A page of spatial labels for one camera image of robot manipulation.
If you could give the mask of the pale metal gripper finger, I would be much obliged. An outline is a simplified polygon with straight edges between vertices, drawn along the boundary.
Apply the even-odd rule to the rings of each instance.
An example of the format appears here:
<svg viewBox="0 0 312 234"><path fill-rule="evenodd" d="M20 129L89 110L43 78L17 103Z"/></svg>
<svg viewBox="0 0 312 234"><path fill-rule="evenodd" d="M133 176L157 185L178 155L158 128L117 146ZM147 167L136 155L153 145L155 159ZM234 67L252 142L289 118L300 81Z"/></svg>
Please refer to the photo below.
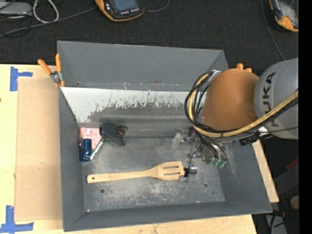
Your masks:
<svg viewBox="0 0 312 234"><path fill-rule="evenodd" d="M172 149L178 149L181 143L191 143L195 140L195 130L193 128L178 130L172 140Z"/></svg>
<svg viewBox="0 0 312 234"><path fill-rule="evenodd" d="M190 168L185 167L184 175L179 176L180 182L193 182L196 179L198 168L191 166Z"/></svg>

